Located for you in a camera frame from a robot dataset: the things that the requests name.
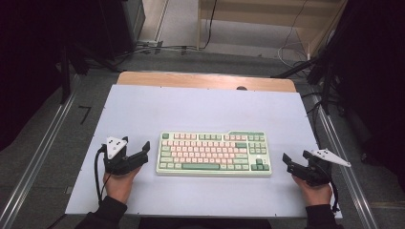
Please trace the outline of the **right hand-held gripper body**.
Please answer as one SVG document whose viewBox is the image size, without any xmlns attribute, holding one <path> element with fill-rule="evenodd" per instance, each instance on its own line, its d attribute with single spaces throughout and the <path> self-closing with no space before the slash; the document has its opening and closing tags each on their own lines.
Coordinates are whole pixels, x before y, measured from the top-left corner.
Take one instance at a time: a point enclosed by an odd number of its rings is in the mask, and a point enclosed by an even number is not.
<svg viewBox="0 0 405 229">
<path fill-rule="evenodd" d="M 319 186 L 331 182 L 331 165 L 346 167 L 352 165 L 328 149 L 304 151 L 303 157 L 308 161 L 306 182 L 310 186 Z"/>
</svg>

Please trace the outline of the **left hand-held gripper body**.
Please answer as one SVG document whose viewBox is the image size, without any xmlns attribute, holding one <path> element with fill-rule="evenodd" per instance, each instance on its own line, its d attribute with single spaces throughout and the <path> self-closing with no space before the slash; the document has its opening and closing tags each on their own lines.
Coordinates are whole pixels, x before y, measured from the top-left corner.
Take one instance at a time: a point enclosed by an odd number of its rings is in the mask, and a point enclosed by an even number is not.
<svg viewBox="0 0 405 229">
<path fill-rule="evenodd" d="M 127 144 L 127 136 L 124 138 L 109 136 L 107 138 L 106 153 L 103 158 L 106 173 L 122 176 L 134 170 L 126 154 Z"/>
</svg>

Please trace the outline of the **green and pink keyboard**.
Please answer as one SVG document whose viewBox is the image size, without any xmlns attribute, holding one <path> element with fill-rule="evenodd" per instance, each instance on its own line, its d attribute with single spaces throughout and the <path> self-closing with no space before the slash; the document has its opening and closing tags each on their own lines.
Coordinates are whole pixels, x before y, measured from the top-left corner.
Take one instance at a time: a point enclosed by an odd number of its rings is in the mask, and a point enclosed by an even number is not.
<svg viewBox="0 0 405 229">
<path fill-rule="evenodd" d="M 156 166 L 160 175 L 267 177 L 272 174 L 266 134 L 163 132 Z"/>
</svg>

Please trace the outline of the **person's right hand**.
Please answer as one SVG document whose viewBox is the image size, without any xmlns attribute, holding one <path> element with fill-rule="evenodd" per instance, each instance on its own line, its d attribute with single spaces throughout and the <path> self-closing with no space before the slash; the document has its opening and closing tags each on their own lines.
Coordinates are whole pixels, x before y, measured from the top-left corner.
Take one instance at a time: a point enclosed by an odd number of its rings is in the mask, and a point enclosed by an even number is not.
<svg viewBox="0 0 405 229">
<path fill-rule="evenodd" d="M 298 185 L 307 206 L 330 204 L 332 189 L 328 184 L 309 186 L 299 177 L 292 177 Z"/>
</svg>

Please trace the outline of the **person's left hand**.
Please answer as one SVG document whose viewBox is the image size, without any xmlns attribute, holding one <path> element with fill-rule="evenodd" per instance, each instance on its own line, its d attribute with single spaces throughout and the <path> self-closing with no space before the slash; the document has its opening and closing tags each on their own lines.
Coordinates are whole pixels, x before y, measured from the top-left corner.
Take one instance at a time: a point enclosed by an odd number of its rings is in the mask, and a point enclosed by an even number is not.
<svg viewBox="0 0 405 229">
<path fill-rule="evenodd" d="M 126 204 L 130 197 L 135 176 L 140 171 L 140 167 L 126 175 L 115 176 L 109 173 L 104 174 L 104 185 L 106 193 L 110 198 Z"/>
</svg>

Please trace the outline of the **white table board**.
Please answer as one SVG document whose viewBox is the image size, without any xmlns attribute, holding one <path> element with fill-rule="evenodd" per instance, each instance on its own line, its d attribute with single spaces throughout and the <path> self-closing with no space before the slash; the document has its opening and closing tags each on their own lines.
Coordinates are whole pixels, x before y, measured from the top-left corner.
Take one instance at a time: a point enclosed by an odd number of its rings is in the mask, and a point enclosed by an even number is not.
<svg viewBox="0 0 405 229">
<path fill-rule="evenodd" d="M 262 131 L 272 174 L 268 177 L 175 177 L 156 172 L 163 131 Z M 316 149 L 298 93 L 115 85 L 83 161 L 67 213 L 98 206 L 95 174 L 104 171 L 96 151 L 107 137 L 127 136 L 128 154 L 150 142 L 149 161 L 135 178 L 128 214 L 143 217 L 302 218 L 305 202 L 282 160 L 303 164 Z"/>
</svg>

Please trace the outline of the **wooden table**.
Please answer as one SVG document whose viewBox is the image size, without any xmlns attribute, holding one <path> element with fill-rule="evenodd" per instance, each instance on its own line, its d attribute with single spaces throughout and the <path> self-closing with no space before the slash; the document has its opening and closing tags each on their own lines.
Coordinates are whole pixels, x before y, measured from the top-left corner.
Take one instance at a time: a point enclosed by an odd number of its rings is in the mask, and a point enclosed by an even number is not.
<svg viewBox="0 0 405 229">
<path fill-rule="evenodd" d="M 248 91 L 295 93 L 292 80 L 263 77 L 246 77 L 214 73 L 160 73 L 123 72 L 118 85 L 140 85 L 157 87 L 201 88 Z"/>
</svg>

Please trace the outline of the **dark curtain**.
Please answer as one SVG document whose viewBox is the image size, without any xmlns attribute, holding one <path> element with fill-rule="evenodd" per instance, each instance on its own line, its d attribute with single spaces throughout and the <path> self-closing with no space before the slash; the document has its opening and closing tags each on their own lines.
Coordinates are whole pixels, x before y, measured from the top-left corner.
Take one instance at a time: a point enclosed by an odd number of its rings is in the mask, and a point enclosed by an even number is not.
<svg viewBox="0 0 405 229">
<path fill-rule="evenodd" d="M 348 0 L 338 29 L 337 91 L 367 156 L 405 191 L 405 0 Z"/>
<path fill-rule="evenodd" d="M 89 67 L 76 36 L 92 0 L 0 0 L 0 151 L 67 77 Z"/>
</svg>

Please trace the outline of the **power strip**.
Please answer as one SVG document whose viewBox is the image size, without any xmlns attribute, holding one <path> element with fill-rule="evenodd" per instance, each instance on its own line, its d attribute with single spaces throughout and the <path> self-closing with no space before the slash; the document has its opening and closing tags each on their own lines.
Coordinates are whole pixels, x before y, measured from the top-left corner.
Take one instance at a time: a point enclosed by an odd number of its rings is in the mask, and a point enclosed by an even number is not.
<svg viewBox="0 0 405 229">
<path fill-rule="evenodd" d="M 137 42 L 137 48 L 157 48 L 162 47 L 162 41 L 140 40 Z"/>
</svg>

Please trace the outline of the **black cabinet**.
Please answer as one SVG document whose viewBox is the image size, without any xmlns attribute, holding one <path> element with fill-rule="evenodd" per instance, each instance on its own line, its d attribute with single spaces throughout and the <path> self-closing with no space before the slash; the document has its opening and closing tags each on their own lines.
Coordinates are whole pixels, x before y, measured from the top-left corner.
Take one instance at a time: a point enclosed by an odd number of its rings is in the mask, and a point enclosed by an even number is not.
<svg viewBox="0 0 405 229">
<path fill-rule="evenodd" d="M 98 0 L 108 40 L 108 57 L 132 52 L 146 16 L 142 0 Z"/>
</svg>

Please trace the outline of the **light wooden shelf unit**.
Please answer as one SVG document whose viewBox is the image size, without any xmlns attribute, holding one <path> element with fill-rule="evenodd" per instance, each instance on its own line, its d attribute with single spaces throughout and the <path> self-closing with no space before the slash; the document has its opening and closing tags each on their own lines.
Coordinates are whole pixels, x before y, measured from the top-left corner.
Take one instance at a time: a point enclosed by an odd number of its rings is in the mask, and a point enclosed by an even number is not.
<svg viewBox="0 0 405 229">
<path fill-rule="evenodd" d="M 314 57 L 326 45 L 349 0 L 198 0 L 197 47 L 202 20 L 264 24 L 296 29 L 307 55 Z"/>
</svg>

